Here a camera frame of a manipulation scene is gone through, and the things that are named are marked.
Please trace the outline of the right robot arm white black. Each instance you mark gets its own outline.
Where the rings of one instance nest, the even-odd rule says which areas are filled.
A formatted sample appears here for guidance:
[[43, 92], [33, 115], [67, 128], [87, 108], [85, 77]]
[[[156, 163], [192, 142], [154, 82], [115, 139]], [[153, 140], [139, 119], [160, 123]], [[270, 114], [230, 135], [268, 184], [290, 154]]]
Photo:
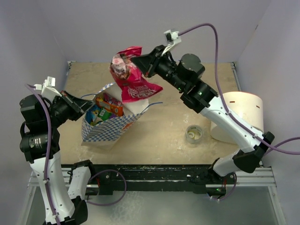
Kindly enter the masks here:
[[208, 118], [229, 134], [239, 150], [217, 158], [208, 169], [209, 180], [220, 183], [236, 171], [253, 173], [274, 140], [271, 132], [263, 133], [236, 115], [223, 103], [221, 96], [201, 80], [205, 67], [198, 56], [187, 53], [176, 63], [163, 45], [152, 52], [132, 57], [132, 63], [146, 77], [159, 75], [181, 94], [181, 100], [196, 113]]

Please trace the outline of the red Real chips bag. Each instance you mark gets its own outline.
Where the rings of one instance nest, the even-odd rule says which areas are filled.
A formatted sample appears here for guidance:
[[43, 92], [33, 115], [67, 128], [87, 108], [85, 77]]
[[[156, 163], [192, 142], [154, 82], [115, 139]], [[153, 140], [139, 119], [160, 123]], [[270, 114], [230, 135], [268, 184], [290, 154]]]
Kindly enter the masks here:
[[148, 99], [163, 90], [161, 86], [146, 81], [140, 69], [131, 61], [141, 54], [141, 46], [131, 46], [116, 53], [111, 60], [109, 70], [121, 88], [123, 103]]

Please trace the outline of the blue checkered paper bag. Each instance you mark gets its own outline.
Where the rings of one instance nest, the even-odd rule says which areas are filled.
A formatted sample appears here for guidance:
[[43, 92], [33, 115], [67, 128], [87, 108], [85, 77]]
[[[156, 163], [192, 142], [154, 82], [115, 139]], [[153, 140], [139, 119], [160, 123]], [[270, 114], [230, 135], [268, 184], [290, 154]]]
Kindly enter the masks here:
[[150, 106], [148, 99], [132, 103], [124, 103], [123, 116], [118, 117], [111, 114], [110, 118], [91, 126], [85, 119], [82, 120], [81, 136], [82, 146], [99, 147], [109, 150], [120, 139], [120, 137], [148, 110]]

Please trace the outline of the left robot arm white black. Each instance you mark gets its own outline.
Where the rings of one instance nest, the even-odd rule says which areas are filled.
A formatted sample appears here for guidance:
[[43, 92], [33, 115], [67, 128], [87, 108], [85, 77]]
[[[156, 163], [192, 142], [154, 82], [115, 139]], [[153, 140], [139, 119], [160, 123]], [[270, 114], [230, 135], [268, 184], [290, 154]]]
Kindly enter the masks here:
[[20, 150], [35, 173], [45, 206], [45, 225], [80, 225], [88, 219], [84, 200], [87, 184], [97, 173], [90, 160], [75, 163], [68, 172], [66, 187], [60, 159], [58, 127], [67, 120], [76, 121], [93, 101], [76, 98], [61, 91], [53, 101], [35, 93], [20, 101], [25, 121], [20, 128]]

